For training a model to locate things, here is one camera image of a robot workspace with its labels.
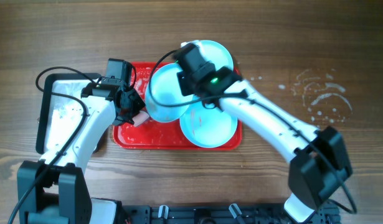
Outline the light blue plate back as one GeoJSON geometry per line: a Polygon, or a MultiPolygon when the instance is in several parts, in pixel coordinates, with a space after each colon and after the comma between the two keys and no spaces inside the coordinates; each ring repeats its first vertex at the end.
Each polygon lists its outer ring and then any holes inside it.
{"type": "Polygon", "coordinates": [[[193,43],[196,45],[206,61],[210,61],[215,65],[216,70],[227,67],[234,69],[234,61],[230,52],[220,43],[213,40],[193,40],[190,42],[182,42],[181,47],[186,44],[193,43]]]}

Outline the pink sponge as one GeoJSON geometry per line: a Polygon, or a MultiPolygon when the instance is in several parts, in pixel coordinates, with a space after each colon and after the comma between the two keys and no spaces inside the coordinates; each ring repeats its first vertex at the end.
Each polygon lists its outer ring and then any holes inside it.
{"type": "Polygon", "coordinates": [[[149,114],[145,111],[140,111],[136,116],[133,117],[134,127],[137,127],[149,119],[149,114]]]}

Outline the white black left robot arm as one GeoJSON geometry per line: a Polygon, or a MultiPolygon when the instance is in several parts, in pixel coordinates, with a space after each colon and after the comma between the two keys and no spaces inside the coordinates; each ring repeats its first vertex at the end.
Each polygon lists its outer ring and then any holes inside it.
{"type": "Polygon", "coordinates": [[[78,126],[60,149],[45,151],[37,162],[24,161],[17,171],[19,201],[9,221],[21,223],[124,223],[117,200],[92,198],[84,172],[102,134],[110,125],[134,123],[144,102],[134,88],[88,84],[78,126]]]}

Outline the light blue plate front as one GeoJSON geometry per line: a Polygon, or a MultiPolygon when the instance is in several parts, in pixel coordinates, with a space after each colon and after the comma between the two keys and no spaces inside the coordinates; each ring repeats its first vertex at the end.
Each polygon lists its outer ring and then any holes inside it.
{"type": "Polygon", "coordinates": [[[204,107],[202,102],[198,102],[188,107],[179,118],[179,124],[191,143],[203,148],[215,148],[223,146],[233,137],[238,120],[213,104],[204,107]]]}

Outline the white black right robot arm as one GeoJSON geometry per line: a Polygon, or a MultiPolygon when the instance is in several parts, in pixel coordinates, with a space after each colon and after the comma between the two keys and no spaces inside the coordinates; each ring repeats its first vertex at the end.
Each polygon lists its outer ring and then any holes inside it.
{"type": "Polygon", "coordinates": [[[324,130],[298,120],[261,95],[246,79],[223,67],[195,80],[189,70],[177,76],[183,95],[196,95],[235,116],[270,143],[290,165],[290,197],[284,204],[287,215],[307,222],[352,175],[351,161],[342,135],[333,127],[324,130]]]}

